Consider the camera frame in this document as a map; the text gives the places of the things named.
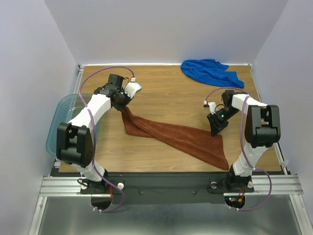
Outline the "brown towel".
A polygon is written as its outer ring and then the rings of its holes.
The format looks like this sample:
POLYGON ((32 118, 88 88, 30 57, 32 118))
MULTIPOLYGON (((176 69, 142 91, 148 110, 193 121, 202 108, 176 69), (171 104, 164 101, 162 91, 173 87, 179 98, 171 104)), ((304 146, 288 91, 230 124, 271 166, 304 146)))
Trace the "brown towel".
POLYGON ((229 170, 223 137, 210 131, 183 125, 156 122, 134 115, 128 107, 121 112, 128 135, 156 139, 198 160, 229 170))

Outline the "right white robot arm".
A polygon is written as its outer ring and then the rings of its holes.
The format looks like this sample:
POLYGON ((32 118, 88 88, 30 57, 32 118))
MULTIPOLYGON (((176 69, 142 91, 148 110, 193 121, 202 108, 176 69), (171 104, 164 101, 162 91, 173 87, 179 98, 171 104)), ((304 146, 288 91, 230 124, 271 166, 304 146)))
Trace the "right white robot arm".
POLYGON ((213 193, 236 192, 251 189, 252 173, 260 157, 279 142, 281 137, 280 113, 276 105, 268 105, 252 98, 242 89, 227 87, 222 94, 221 109, 215 102, 207 98, 203 106, 210 110, 207 119, 210 123, 211 135, 214 137, 224 130, 229 119, 241 113, 240 145, 241 154, 231 165, 226 177, 213 182, 213 193))

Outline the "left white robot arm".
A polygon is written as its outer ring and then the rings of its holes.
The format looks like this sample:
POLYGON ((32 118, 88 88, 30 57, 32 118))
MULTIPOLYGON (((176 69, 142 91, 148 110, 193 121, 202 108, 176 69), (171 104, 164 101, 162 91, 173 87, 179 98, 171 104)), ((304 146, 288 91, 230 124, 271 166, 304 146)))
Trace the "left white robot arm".
POLYGON ((120 75, 110 74, 107 83, 95 89, 89 102, 79 96, 83 109, 76 117, 57 127, 57 159, 74 166, 98 193, 115 186, 108 180, 107 170, 95 160, 96 125, 111 108, 123 111, 142 89, 134 78, 126 86, 123 85, 124 80, 120 75))

